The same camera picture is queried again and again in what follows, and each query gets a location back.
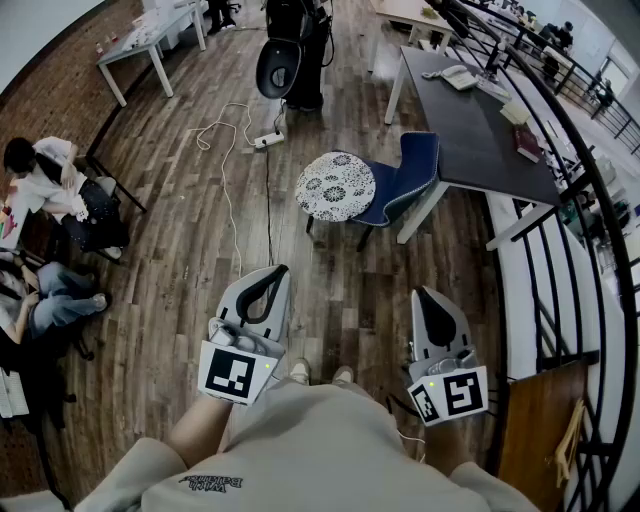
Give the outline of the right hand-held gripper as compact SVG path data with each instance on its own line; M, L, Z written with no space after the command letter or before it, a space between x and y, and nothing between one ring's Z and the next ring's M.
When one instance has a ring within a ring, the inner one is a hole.
M488 408L487 369L478 363L473 345L438 360L431 344L450 351L470 343L463 311L448 297L427 287L411 293L412 385L407 389L425 426L484 412Z

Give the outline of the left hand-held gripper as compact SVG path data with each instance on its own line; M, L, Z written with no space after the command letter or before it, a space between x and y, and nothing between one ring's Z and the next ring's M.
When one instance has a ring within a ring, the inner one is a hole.
M209 396L252 405L272 380L285 354L278 341L290 298L286 265L253 271L223 293L218 314L202 341L198 390Z

